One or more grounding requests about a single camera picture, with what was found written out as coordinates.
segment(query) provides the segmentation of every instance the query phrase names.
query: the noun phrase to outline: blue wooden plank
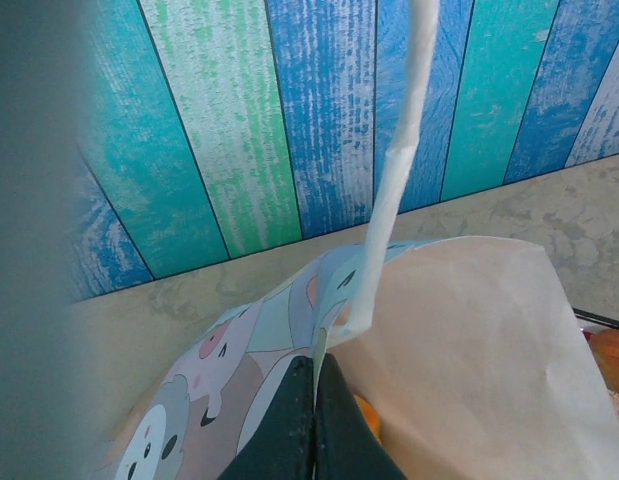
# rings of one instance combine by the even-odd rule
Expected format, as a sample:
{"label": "blue wooden plank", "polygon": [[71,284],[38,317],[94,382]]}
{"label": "blue wooden plank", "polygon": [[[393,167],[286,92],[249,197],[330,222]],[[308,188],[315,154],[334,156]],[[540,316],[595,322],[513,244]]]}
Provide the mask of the blue wooden plank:
{"label": "blue wooden plank", "polygon": [[442,199],[502,184],[558,0],[477,0]]}
{"label": "blue wooden plank", "polygon": [[619,41],[619,0],[562,0],[505,183],[561,169]]}
{"label": "blue wooden plank", "polygon": [[98,0],[94,7],[85,158],[155,277],[226,260],[137,3]]}
{"label": "blue wooden plank", "polygon": [[305,238],[369,220],[375,4],[267,0]]}
{"label": "blue wooden plank", "polygon": [[619,153],[619,43],[565,166]]}
{"label": "blue wooden plank", "polygon": [[[422,114],[420,144],[400,212],[431,205],[440,199],[472,5],[473,0],[442,0],[440,3],[440,24]],[[404,95],[408,9],[408,0],[379,0],[378,3],[376,192]]]}
{"label": "blue wooden plank", "polygon": [[149,270],[82,161],[77,162],[72,201],[72,300],[151,281]]}

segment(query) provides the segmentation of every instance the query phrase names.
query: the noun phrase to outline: wooden plank wall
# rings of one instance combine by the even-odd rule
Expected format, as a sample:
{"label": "wooden plank wall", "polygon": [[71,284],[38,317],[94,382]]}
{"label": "wooden plank wall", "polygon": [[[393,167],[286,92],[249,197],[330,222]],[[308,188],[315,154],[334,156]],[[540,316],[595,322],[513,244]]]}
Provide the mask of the wooden plank wall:
{"label": "wooden plank wall", "polygon": [[82,158],[74,177],[70,298],[83,300],[153,280]]}
{"label": "wooden plank wall", "polygon": [[618,41],[619,0],[561,1],[506,183],[564,167]]}
{"label": "wooden plank wall", "polygon": [[369,220],[375,3],[266,0],[304,238]]}
{"label": "wooden plank wall", "polygon": [[566,166],[619,153],[619,43]]}
{"label": "wooden plank wall", "polygon": [[86,160],[156,278],[227,259],[134,0],[98,0],[89,32]]}
{"label": "wooden plank wall", "polygon": [[558,0],[477,0],[442,199],[500,186]]}
{"label": "wooden plank wall", "polygon": [[[400,204],[400,212],[440,200],[460,71],[473,0],[441,0],[431,76],[423,109],[420,145]],[[400,115],[409,34],[408,0],[379,0],[376,69],[374,188]]]}
{"label": "wooden plank wall", "polygon": [[141,5],[229,254],[300,240],[264,2]]}

